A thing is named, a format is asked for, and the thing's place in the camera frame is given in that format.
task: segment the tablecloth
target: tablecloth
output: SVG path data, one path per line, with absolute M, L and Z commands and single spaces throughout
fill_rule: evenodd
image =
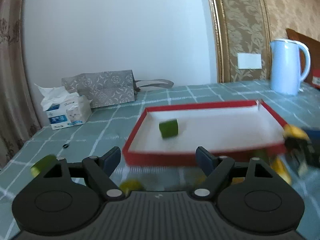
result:
M 6 165 L 0 173 L 0 240 L 10 239 L 19 228 L 11 213 L 15 195 L 32 180 L 30 167 L 48 154 L 65 157 L 68 162 L 102 156 L 113 146 L 123 147 L 143 109 L 148 106 L 263 99 L 288 123 L 320 128 L 320 91 L 301 84 L 297 96 L 285 96 L 269 88 L 267 81 L 208 84 L 153 90 L 137 94 L 135 102 L 94 109 L 87 123 L 52 130 L 44 127 Z M 111 175 L 119 185 L 137 178 L 147 190 L 168 190 L 192 185 L 202 171 L 196 167 L 128 167 L 124 158 Z M 303 178 L 293 173 L 292 187 L 305 202 L 305 213 L 298 231 L 308 240 L 320 239 L 320 172 L 309 169 Z

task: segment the electric kettle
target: electric kettle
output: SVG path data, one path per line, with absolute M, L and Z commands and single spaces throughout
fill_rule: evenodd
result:
M 270 87 L 272 90 L 289 95 L 296 95 L 300 83 L 306 79 L 310 71 L 310 53 L 308 47 L 299 42 L 286 39 L 276 39 L 270 42 L 272 66 Z M 301 49 L 306 58 L 306 65 L 301 74 Z

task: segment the gold molding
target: gold molding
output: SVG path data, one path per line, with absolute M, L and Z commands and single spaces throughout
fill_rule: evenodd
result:
M 265 3 L 265 0 L 259 0 L 261 5 L 261 11 L 262 11 L 262 18 L 263 18 L 263 24 L 265 29 L 265 37 L 266 37 L 266 52 L 267 52 L 267 58 L 266 58 L 266 69 L 267 69 L 267 79 L 270 78 L 270 72 L 271 72 L 271 49 L 270 49 L 270 41 L 271 41 L 271 33 L 269 28 L 269 19 L 268 19 L 268 11 L 267 11 L 267 5 Z
M 228 30 L 222 0 L 209 0 L 211 18 L 216 35 L 218 82 L 230 82 Z

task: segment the white tissue paper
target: white tissue paper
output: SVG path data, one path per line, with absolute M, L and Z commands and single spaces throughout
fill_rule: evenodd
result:
M 42 88 L 41 101 L 53 130 L 85 123 L 91 115 L 90 101 L 77 92 L 69 93 L 65 87 Z

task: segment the wallpaper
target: wallpaper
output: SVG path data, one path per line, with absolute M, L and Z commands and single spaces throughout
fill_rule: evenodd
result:
M 267 79 L 270 64 L 268 31 L 260 0 L 221 0 L 228 32 L 229 81 Z M 262 70 L 238 69 L 237 53 L 260 53 Z
M 320 41 L 320 0 L 265 0 L 271 39 L 287 38 L 290 28 Z

